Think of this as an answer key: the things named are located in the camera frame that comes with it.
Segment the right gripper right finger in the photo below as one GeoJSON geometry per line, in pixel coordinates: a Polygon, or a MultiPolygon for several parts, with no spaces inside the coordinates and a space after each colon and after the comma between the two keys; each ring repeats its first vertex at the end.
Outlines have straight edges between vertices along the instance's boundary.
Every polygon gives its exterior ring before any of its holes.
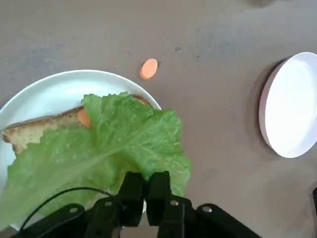
{"type": "Polygon", "coordinates": [[[168,171],[156,172],[146,189],[147,218],[158,238],[258,238],[259,235],[220,207],[196,209],[189,199],[172,194],[168,171]]]}

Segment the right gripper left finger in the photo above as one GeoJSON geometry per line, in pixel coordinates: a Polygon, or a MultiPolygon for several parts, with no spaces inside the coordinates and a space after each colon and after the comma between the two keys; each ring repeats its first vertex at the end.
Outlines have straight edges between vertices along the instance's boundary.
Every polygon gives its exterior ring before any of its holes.
{"type": "Polygon", "coordinates": [[[91,209],[71,203],[27,226],[23,223],[20,238],[112,238],[119,237],[123,226],[138,226],[144,207],[144,178],[140,173],[127,172],[117,195],[97,188],[75,187],[47,199],[42,207],[70,191],[88,190],[106,195],[91,209]]]}

